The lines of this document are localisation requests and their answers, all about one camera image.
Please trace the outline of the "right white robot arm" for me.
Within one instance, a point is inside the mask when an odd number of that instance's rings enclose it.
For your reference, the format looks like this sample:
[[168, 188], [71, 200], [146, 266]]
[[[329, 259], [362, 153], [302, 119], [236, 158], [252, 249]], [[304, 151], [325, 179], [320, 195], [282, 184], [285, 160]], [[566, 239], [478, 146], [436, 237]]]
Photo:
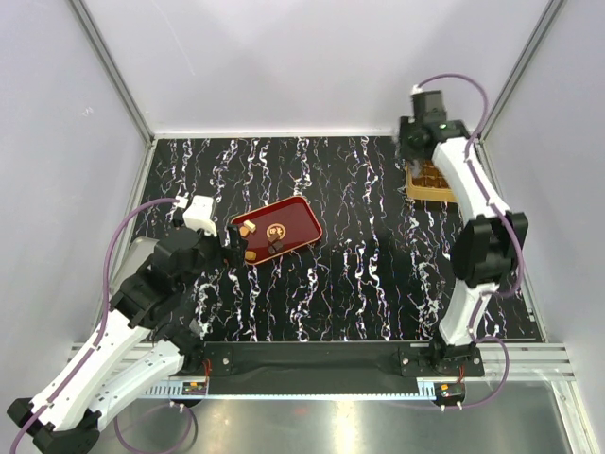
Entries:
[[452, 190], [464, 223], [450, 252], [454, 291], [429, 343], [432, 369], [450, 375], [474, 353], [478, 322], [509, 274], [524, 269], [528, 220], [502, 200], [459, 120], [422, 123], [402, 116], [398, 150], [406, 161], [428, 161]]

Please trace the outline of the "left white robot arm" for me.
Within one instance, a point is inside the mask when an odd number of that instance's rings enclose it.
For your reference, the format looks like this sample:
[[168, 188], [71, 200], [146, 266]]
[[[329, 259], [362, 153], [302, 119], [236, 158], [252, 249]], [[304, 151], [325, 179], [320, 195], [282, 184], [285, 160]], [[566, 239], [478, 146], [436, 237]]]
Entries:
[[123, 280], [98, 328], [37, 395], [17, 398], [7, 414], [42, 453], [88, 453], [111, 420], [155, 383], [205, 365], [203, 343], [185, 302], [195, 282], [220, 266], [241, 267], [248, 242], [229, 243], [181, 227], [154, 243]]

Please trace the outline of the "white square chocolate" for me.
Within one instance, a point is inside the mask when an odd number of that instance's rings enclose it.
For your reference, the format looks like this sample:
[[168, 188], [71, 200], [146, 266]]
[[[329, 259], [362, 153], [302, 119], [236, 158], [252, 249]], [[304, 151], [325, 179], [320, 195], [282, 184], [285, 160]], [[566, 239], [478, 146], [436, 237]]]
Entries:
[[251, 232], [251, 233], [255, 233], [256, 232], [256, 225], [251, 222], [250, 220], [245, 220], [243, 225]]

